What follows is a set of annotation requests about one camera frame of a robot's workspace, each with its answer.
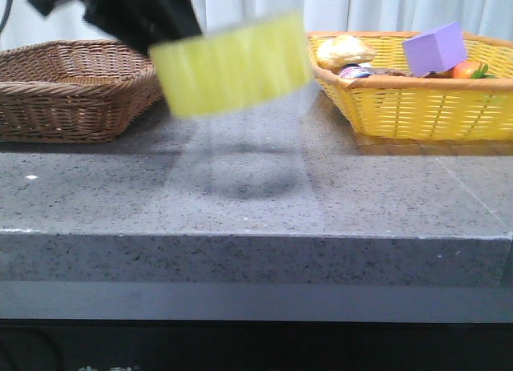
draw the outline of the basket rim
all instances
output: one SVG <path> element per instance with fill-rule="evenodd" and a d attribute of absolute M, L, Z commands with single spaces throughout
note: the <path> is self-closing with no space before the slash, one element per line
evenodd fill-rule
<path fill-rule="evenodd" d="M 421 32 L 418 31 L 309 31 L 311 38 L 333 38 L 340 34 L 350 34 L 360 38 L 411 38 Z M 513 48 L 513 42 L 499 38 L 489 38 L 468 32 L 463 37 L 470 41 L 485 42 L 492 46 L 505 46 Z M 374 89 L 431 89 L 444 91 L 492 91 L 492 92 L 513 92 L 513 79 L 420 79 L 415 77 L 395 77 L 372 75 L 366 79 L 342 79 L 332 71 L 320 68 L 315 60 L 311 60 L 315 77 L 326 83 L 336 85 L 345 89 L 374 88 Z"/>
<path fill-rule="evenodd" d="M 20 46 L 14 49 L 0 51 L 0 58 L 2 56 L 16 56 L 24 54 L 29 50 L 45 49 L 51 46 L 123 46 L 131 49 L 128 45 L 113 38 L 97 38 L 97 39 L 82 39 L 82 40 L 52 40 L 47 42 L 40 42 Z M 156 75 L 155 67 L 152 64 L 147 65 L 140 71 L 136 71 L 131 75 L 112 77 L 111 81 L 94 83 L 94 84 L 81 84 L 81 83 L 66 83 L 66 82 L 47 82 L 47 81 L 0 81 L 0 94 L 32 94 L 37 95 L 40 93 L 52 95 L 105 95 L 113 94 L 117 91 L 125 90 L 134 85 L 152 79 Z"/>

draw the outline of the purple cube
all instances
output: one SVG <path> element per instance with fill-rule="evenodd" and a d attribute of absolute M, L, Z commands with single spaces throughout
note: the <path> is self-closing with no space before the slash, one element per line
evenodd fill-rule
<path fill-rule="evenodd" d="M 402 46 L 415 77 L 448 71 L 467 59 L 462 29 L 457 22 L 422 32 Z"/>

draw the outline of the wicker basket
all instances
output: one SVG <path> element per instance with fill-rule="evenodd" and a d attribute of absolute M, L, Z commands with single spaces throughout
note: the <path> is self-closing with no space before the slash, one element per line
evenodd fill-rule
<path fill-rule="evenodd" d="M 317 65 L 317 48 L 341 33 L 362 38 L 378 56 L 373 67 L 408 71 L 402 43 L 418 32 L 310 32 L 317 81 L 358 134 L 391 139 L 511 140 L 513 79 L 417 79 L 373 75 L 341 79 Z M 513 77 L 513 42 L 465 34 L 469 59 Z"/>
<path fill-rule="evenodd" d="M 0 52 L 3 141 L 111 141 L 162 97 L 151 61 L 116 40 Z"/>

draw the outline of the brown wicker basket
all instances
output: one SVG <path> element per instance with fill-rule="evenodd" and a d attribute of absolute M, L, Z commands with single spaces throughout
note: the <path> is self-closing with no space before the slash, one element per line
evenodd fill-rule
<path fill-rule="evenodd" d="M 163 93 L 155 68 L 117 40 L 0 52 L 0 140 L 104 143 Z"/>

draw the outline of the white curtain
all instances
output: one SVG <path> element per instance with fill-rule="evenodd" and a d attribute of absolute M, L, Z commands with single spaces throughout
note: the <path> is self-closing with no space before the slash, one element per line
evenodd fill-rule
<path fill-rule="evenodd" d="M 192 0 L 205 30 L 301 8 L 306 30 L 427 30 L 460 22 L 464 30 L 513 39 L 513 0 Z M 42 18 L 26 0 L 14 0 L 0 49 L 48 41 L 108 37 L 82 21 L 74 2 Z"/>

